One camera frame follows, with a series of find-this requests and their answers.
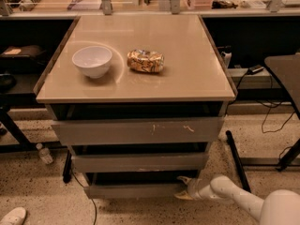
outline bowl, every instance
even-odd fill
[[[90,46],[76,51],[73,64],[85,76],[92,79],[102,77],[111,66],[113,53],[106,47]]]

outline white robotic arm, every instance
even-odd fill
[[[299,225],[300,196],[289,190],[278,190],[265,200],[238,187],[230,178],[216,175],[210,182],[178,177],[187,190],[175,194],[179,199],[235,202],[261,225]]]

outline floor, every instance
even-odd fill
[[[269,114],[263,130],[281,128],[289,113]],[[240,186],[225,131],[230,130],[241,157],[277,158],[285,147],[300,137],[299,120],[292,119],[278,132],[262,133],[265,114],[228,115],[217,141],[213,142],[201,178],[210,179],[216,173],[229,176]],[[31,140],[49,140],[53,135],[48,120],[17,121]],[[0,137],[3,145],[9,134]],[[52,150],[55,162],[45,165],[37,152],[0,155],[0,217],[16,206],[27,210],[25,225],[92,225],[96,224],[257,224],[236,204],[210,201],[182,201],[174,197],[130,200],[87,199],[81,185],[72,177],[68,184],[62,180],[66,149]],[[270,192],[286,188],[300,193],[300,168],[289,167],[284,172],[274,168],[247,168],[252,193],[265,198]],[[83,177],[74,175],[84,185]]]

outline white shoe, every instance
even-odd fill
[[[17,207],[2,218],[0,225],[22,225],[25,218],[26,210],[23,207]]]

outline plastic bottle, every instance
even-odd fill
[[[44,163],[53,163],[53,156],[51,155],[50,150],[47,147],[43,147],[42,143],[38,143],[36,148],[38,150],[39,157]]]

